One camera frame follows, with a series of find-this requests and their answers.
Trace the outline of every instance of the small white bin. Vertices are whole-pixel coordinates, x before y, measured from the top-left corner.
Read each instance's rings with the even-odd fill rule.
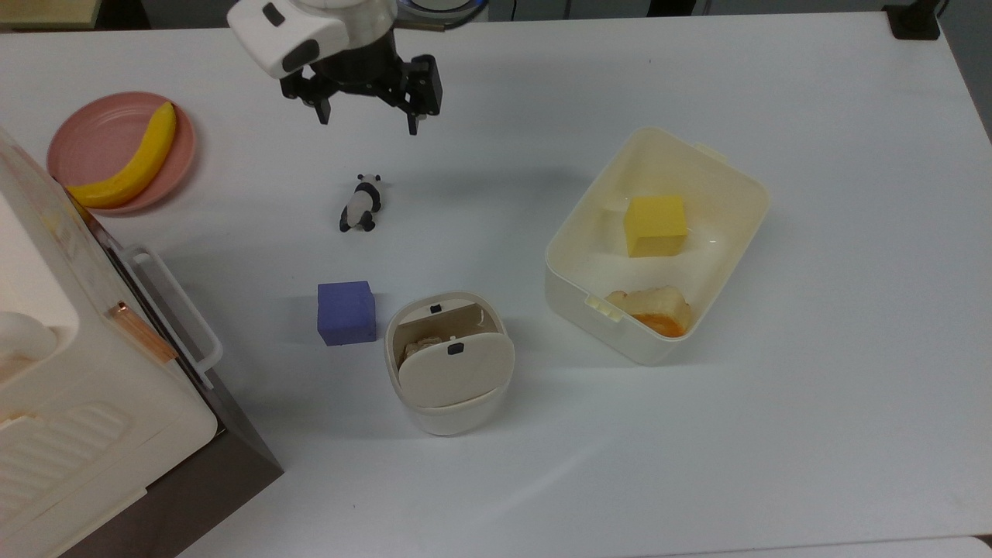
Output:
[[[406,355],[406,347],[434,345]],[[482,297],[450,292],[411,303],[386,330],[386,365],[393,389],[422,429],[450,436],[485,422],[503,400],[513,374],[513,343]]]
[[[682,252],[627,256],[623,218],[631,198],[681,196]],[[660,128],[634,132],[558,230],[546,254],[551,308],[635,362],[656,365],[695,331],[754,237],[770,199],[765,187],[704,146]],[[666,338],[606,302],[613,291],[678,287],[692,308],[688,331]]]

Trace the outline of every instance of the container lid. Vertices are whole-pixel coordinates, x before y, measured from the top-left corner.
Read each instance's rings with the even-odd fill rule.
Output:
[[[475,334],[420,349],[400,366],[400,389],[418,407],[473,399],[510,379],[513,343],[503,334]]]

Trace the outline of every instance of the white container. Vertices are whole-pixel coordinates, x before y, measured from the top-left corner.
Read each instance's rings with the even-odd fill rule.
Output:
[[[688,237],[668,257],[627,256],[631,198],[682,197]],[[718,153],[660,128],[634,132],[548,246],[545,298],[558,314],[635,362],[656,365],[695,331],[754,237],[770,199]],[[678,287],[692,308],[688,331],[666,338],[606,302],[613,291]]]
[[[408,344],[439,343],[405,356]],[[450,436],[475,428],[499,407],[513,374],[513,342],[482,297],[436,295],[401,309],[386,330],[393,388],[414,422]]]
[[[0,558],[55,557],[209,442],[174,361],[55,181],[0,130]]]

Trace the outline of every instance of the yellow banana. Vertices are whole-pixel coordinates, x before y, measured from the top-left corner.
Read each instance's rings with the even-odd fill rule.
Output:
[[[110,209],[127,204],[159,173],[175,136],[176,111],[166,102],[152,114],[138,151],[123,169],[107,180],[65,189],[86,208]]]

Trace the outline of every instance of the yellow sponge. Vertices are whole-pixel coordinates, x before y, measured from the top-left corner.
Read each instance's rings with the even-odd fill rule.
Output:
[[[679,196],[633,198],[623,218],[627,255],[674,256],[682,250],[688,230]]]

